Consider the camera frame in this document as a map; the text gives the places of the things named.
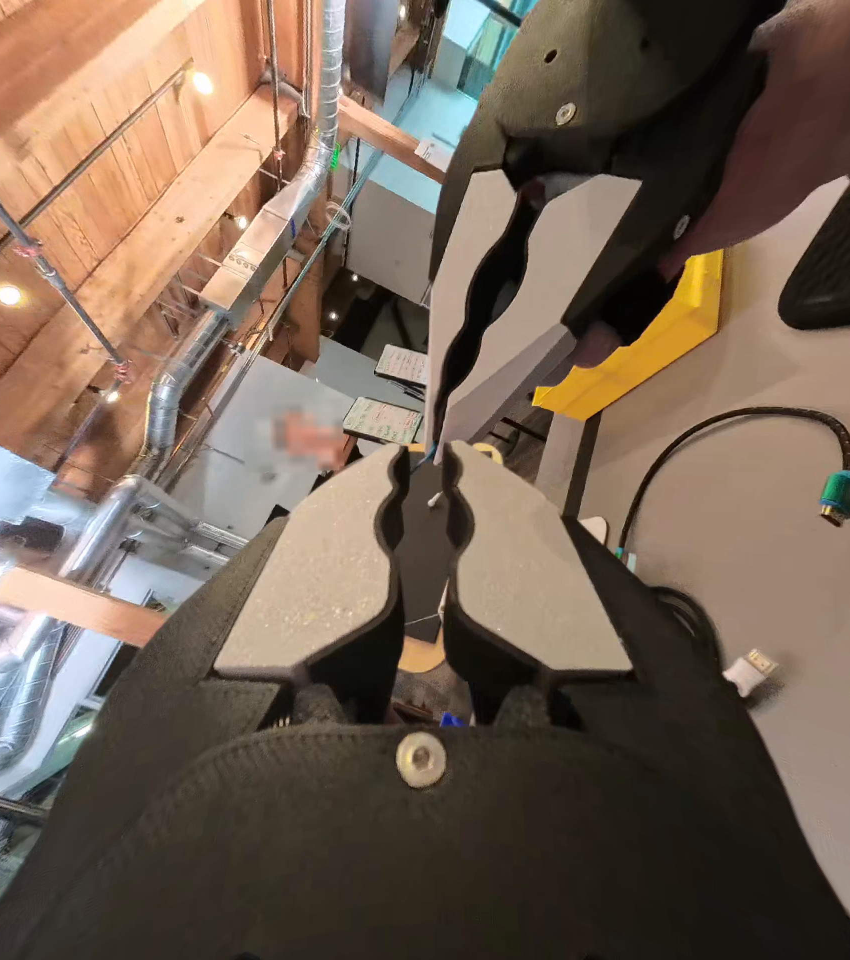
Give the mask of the person's right hand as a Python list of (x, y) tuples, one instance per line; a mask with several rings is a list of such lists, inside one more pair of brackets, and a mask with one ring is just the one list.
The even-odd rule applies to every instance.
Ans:
[(787, 2), (753, 35), (767, 80), (739, 127), (716, 197), (661, 260), (735, 246), (786, 219), (817, 188), (850, 178), (850, 1)]

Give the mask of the thin ceiling pipe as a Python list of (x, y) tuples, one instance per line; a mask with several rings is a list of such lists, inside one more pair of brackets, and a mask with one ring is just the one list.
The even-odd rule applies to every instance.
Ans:
[(130, 362), (125, 359), (118, 349), (105, 336), (101, 328), (93, 320), (85, 307), (81, 304), (76, 294), (65, 282), (59, 270), (47, 259), (43, 253), (42, 245), (35, 238), (31, 237), (24, 226), (11, 215), (8, 209), (0, 200), (0, 222), (6, 227), (14, 241), (14, 246), (18, 254), (33, 262), (37, 273), (57, 291), (63, 302), (71, 308), (71, 311), (84, 325), (86, 330), (93, 336), (95, 342), (104, 349), (108, 359), (114, 369), (114, 377), (119, 382), (128, 380), (130, 371)]

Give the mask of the silver ceiling duct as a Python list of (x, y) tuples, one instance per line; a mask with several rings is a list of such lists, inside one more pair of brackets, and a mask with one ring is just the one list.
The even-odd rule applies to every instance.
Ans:
[[(95, 510), (62, 561), (58, 575), (69, 586), (89, 587), (103, 578), (106, 560), (130, 538), (135, 510), (168, 511), (159, 489), (141, 476), (123, 478)], [(23, 653), (0, 657), (0, 774), (18, 762), (33, 741), (47, 702), (51, 669), (65, 620), (43, 609), (27, 612), (7, 639)]]
[(237, 327), (284, 263), (331, 171), (337, 135), (346, 24), (345, 1), (320, 2), (320, 58), (311, 71), (311, 134), (290, 182), (251, 220), (204, 287), (207, 307), (156, 374), (146, 405), (143, 445), (131, 474), (153, 481), (171, 456), (182, 397), (227, 330)]

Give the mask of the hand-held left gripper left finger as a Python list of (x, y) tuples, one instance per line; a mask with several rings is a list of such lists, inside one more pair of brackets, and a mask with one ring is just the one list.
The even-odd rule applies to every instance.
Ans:
[(407, 448), (381, 446), (288, 515), (215, 660), (224, 678), (289, 682), (340, 651), (402, 652), (395, 550), (404, 534)]

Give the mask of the whiteboard with green notes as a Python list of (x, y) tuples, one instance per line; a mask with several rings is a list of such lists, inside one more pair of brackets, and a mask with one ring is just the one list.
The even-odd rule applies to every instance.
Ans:
[(406, 446), (416, 443), (423, 421), (420, 411), (361, 396), (346, 413), (342, 430), (357, 439)]

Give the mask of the whiteboard on stand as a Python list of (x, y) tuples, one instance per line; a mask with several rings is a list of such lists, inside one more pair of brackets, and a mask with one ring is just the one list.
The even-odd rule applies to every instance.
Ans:
[(425, 389), (428, 385), (429, 358), (424, 352), (397, 344), (386, 344), (374, 367), (379, 378)]

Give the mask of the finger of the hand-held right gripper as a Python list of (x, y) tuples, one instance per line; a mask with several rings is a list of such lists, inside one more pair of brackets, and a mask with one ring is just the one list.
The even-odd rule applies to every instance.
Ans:
[(426, 437), (451, 436), (455, 390), (527, 270), (534, 209), (503, 170), (474, 174), (431, 287)]
[(453, 393), (452, 434), (435, 438), (437, 447), (478, 439), (515, 395), (569, 357), (575, 334), (563, 315), (640, 186), (600, 174), (534, 210), (524, 279), (485, 335), (476, 370)]

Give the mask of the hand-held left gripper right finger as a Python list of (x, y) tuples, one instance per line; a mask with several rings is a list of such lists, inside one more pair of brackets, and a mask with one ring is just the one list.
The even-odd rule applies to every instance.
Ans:
[(442, 453), (454, 547), (443, 638), (458, 676), (477, 689), (508, 689), (631, 673), (584, 563), (584, 548), (599, 542), (466, 442)]

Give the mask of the yellow plastic bin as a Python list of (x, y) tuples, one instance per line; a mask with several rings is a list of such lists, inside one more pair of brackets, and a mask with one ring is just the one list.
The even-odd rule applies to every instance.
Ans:
[(584, 422), (658, 375), (719, 330), (726, 251), (691, 258), (672, 299), (629, 346), (599, 366), (574, 368), (558, 385), (538, 387), (534, 407)]

